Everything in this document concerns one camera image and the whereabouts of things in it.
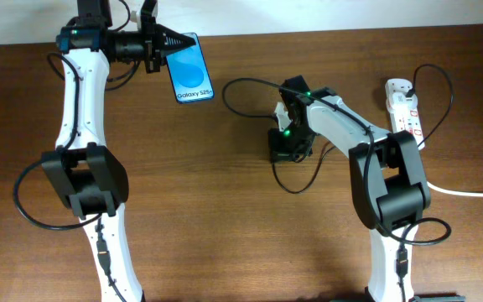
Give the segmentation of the blue Galaxy smartphone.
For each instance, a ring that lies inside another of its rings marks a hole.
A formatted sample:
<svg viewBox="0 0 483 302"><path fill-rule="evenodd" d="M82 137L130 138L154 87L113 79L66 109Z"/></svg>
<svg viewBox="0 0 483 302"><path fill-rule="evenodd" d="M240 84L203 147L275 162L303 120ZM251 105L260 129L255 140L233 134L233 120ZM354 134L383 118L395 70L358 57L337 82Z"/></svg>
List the blue Galaxy smartphone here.
<svg viewBox="0 0 483 302"><path fill-rule="evenodd" d="M198 36L196 33L184 35L191 37L195 45L167 56L175 100L179 104L211 100L215 93Z"/></svg>

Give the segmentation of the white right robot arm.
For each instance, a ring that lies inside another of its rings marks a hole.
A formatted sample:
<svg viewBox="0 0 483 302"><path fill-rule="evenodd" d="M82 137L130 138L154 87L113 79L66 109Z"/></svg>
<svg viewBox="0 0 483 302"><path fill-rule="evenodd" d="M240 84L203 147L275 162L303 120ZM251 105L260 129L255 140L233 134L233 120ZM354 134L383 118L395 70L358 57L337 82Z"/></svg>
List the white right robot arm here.
<svg viewBox="0 0 483 302"><path fill-rule="evenodd" d="M423 211L431 202L416 140L391 133L353 112L330 88L309 89L300 75L278 88L282 100L268 133L270 161L297 162L326 138L348 159L353 205L371 239L369 301L411 301L410 260Z"/></svg>

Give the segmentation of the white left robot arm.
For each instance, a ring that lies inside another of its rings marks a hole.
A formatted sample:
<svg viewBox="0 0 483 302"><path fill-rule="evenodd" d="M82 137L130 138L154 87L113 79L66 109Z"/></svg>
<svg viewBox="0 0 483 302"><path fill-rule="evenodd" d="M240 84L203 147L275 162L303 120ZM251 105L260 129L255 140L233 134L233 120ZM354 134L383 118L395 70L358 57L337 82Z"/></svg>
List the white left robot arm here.
<svg viewBox="0 0 483 302"><path fill-rule="evenodd" d="M56 37L64 65L65 100L55 150L42 169L63 205L78 218L91 246L103 301L143 301L125 231L127 172L106 146L105 93L110 66L144 65L158 72L168 55L195 45L192 38L157 23L158 4L146 0L137 30L112 29L107 1L80 1L78 14Z"/></svg>

